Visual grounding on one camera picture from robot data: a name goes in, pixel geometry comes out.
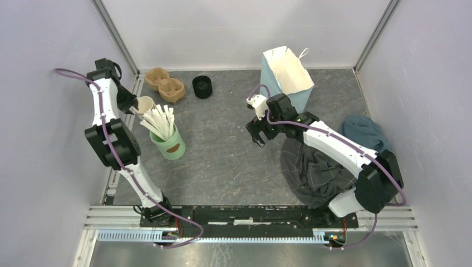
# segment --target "green cup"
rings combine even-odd
[[[174,136],[169,140],[165,141],[162,140],[159,136],[155,135],[153,132],[149,132],[151,136],[151,140],[153,143],[159,148],[164,158],[168,160],[176,160],[185,152],[185,143],[180,136],[179,130],[174,125]]]

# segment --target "black cap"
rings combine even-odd
[[[192,81],[193,91],[198,98],[205,99],[212,95],[212,81],[208,76],[196,76]]]

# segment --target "lavender wall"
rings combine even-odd
[[[71,266],[105,168],[83,135],[90,90],[51,70],[107,57],[133,76],[89,0],[2,1],[0,34],[0,266]]]
[[[431,266],[470,265],[471,14],[470,1],[402,1],[360,71]]]
[[[104,0],[141,69],[260,68],[305,47],[307,67],[352,67],[389,0]]]

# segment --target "paper bag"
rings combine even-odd
[[[305,48],[300,56],[286,46],[277,47],[262,53],[262,70],[260,84],[267,85],[271,96],[284,93],[290,98],[298,113],[303,112],[314,83],[300,58],[308,53]],[[267,97],[265,88],[260,94]]]

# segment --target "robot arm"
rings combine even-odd
[[[379,154],[375,150],[362,147],[339,135],[309,112],[298,114],[290,99],[284,94],[275,95],[269,99],[262,95],[256,95],[248,99],[247,103],[250,109],[255,110],[256,117],[247,123],[246,129],[251,134],[253,141],[259,146],[265,145],[260,132],[263,132],[268,140],[275,138],[282,132],[288,138],[296,139],[322,151],[339,162],[357,178],[355,188],[337,195],[330,201],[328,206],[336,216],[344,217],[349,213],[364,209],[377,214],[398,193],[393,183],[368,159],[368,156],[376,159],[387,169],[400,187],[403,188],[398,163],[392,152],[385,150]],[[287,124],[286,122],[295,122],[297,125]],[[299,126],[300,123],[318,131],[301,127]],[[363,151],[363,154],[357,153],[346,143],[358,147]]]
[[[141,150],[137,140],[120,119],[118,113],[118,110],[130,113],[131,107],[136,107],[138,104],[136,96],[120,84],[119,76],[115,71],[116,63],[103,58],[95,61],[95,65],[97,70],[88,73],[87,78],[94,81],[100,90],[93,84],[87,84],[94,95],[95,113],[92,127],[85,130],[85,137],[101,162],[118,171],[131,184],[142,202],[144,216],[150,222],[156,221],[166,225],[171,216],[158,208],[148,196],[171,210],[169,200],[154,185],[143,168],[140,159]],[[99,94],[102,96],[103,113],[100,112]],[[110,151],[102,127],[102,117],[105,117],[107,134],[125,168],[119,165]]]

